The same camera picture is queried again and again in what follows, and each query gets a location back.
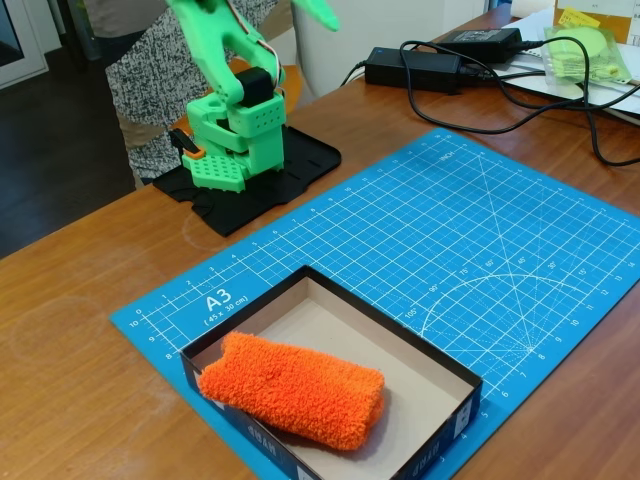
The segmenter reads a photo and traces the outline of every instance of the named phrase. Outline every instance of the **person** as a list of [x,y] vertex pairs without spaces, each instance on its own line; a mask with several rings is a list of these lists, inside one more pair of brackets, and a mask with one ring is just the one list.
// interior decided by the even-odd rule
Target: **person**
[[[258,27],[278,0],[234,0]],[[168,132],[208,84],[165,0],[85,0],[136,178],[149,183],[179,165]]]

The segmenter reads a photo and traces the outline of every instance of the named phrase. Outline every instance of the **plastic bag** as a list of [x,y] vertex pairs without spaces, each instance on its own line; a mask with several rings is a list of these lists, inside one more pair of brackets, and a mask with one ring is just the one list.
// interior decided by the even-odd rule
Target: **plastic bag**
[[[613,32],[588,26],[558,25],[546,28],[545,38],[571,37],[580,41],[589,54],[589,76],[595,82],[628,83],[631,73],[624,64]],[[575,42],[557,41],[542,49],[547,79],[551,83],[584,82],[585,61]]]

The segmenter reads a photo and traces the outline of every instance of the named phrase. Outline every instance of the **dark floor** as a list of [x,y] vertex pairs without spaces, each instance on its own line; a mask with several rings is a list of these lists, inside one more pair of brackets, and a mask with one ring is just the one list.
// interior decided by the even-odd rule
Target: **dark floor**
[[0,258],[134,189],[103,68],[48,60],[0,90]]

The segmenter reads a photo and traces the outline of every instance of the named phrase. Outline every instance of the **yellow sticky note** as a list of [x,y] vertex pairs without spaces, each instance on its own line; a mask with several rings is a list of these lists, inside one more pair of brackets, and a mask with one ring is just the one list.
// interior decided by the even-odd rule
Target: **yellow sticky note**
[[598,20],[579,12],[572,7],[565,8],[560,20],[558,20],[559,25],[564,25],[565,23],[576,27],[585,26],[598,28],[600,26],[600,22]]

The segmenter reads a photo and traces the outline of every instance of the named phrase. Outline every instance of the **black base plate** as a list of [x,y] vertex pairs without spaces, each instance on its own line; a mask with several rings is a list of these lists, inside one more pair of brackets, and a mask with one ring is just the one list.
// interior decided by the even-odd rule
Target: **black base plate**
[[183,166],[159,176],[153,184],[178,202],[193,202],[207,225],[226,237],[276,205],[290,202],[309,184],[342,161],[340,152],[292,127],[283,127],[284,169],[267,171],[246,181],[241,193],[196,187]]

